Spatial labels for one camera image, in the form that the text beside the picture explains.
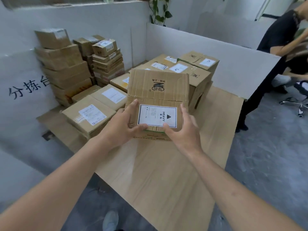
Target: wooden tabletop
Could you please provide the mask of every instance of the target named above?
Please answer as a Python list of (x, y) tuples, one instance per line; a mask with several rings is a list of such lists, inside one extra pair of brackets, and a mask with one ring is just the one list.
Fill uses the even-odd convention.
[[(243, 98), (212, 87), (194, 113), (203, 150), (225, 167)], [(86, 140), (57, 107), (38, 117), (71, 151)], [(158, 231), (207, 230), (214, 200), (171, 141), (133, 139), (114, 149), (96, 173)]]

